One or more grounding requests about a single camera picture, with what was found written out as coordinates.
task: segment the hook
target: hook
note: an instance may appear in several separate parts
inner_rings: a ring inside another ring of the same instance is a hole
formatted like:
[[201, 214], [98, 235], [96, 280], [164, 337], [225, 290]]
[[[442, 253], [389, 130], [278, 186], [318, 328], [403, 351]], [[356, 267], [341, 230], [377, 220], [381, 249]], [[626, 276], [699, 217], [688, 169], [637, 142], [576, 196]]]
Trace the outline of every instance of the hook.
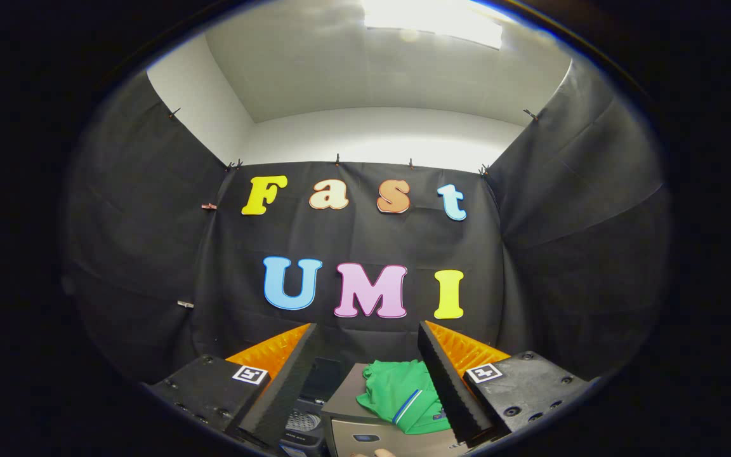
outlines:
[[532, 116], [532, 119], [534, 119], [535, 121], [537, 121], [537, 116], [535, 116], [534, 114], [532, 114], [532, 112], [530, 110], [527, 110], [526, 108], [524, 108], [523, 109], [523, 112], [525, 112], [529, 116]]

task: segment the green cloth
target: green cloth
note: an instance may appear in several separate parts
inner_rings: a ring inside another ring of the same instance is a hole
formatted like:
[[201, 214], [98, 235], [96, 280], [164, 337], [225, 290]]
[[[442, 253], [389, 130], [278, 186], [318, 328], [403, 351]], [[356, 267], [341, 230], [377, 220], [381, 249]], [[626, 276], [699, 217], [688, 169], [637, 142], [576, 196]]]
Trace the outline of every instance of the green cloth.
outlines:
[[363, 370], [365, 393], [357, 402], [409, 435], [450, 428], [424, 362], [374, 361]]

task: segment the white ceiling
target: white ceiling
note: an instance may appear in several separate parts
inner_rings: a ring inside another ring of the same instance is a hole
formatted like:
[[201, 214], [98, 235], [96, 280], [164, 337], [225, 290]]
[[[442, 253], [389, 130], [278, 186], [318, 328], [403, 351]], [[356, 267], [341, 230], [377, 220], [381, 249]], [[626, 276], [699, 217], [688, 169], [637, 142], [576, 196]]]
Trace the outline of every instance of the white ceiling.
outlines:
[[503, 22], [495, 50], [458, 38], [366, 29], [360, 0], [276, 0], [206, 32], [216, 63], [255, 122], [317, 110], [414, 107], [526, 125], [570, 57]]

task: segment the white wall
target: white wall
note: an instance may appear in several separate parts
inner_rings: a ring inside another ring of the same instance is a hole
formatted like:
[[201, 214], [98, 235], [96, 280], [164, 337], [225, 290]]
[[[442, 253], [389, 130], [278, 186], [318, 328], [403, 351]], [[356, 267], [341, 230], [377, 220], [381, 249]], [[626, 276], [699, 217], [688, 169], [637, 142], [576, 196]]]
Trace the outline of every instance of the white wall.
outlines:
[[199, 35], [148, 69], [148, 80], [177, 119], [221, 162], [238, 159], [253, 120]]
[[523, 127], [444, 110], [369, 107], [323, 110], [255, 124], [244, 164], [380, 162], [475, 171], [492, 164]]

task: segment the pink letter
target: pink letter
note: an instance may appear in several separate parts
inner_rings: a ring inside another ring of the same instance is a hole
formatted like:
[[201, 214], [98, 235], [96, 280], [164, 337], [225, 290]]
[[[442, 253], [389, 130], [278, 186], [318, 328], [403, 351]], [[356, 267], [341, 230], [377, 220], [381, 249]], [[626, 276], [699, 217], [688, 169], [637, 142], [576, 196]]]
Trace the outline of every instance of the pink letter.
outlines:
[[380, 298], [383, 303], [377, 310], [378, 316], [396, 319], [408, 314], [402, 307], [402, 278], [408, 274], [408, 268], [402, 265], [384, 267], [373, 286], [359, 263], [340, 263], [337, 271], [343, 275], [343, 290], [340, 291], [340, 306], [334, 309], [334, 315], [356, 317], [354, 295], [357, 295], [365, 315], [374, 312]]

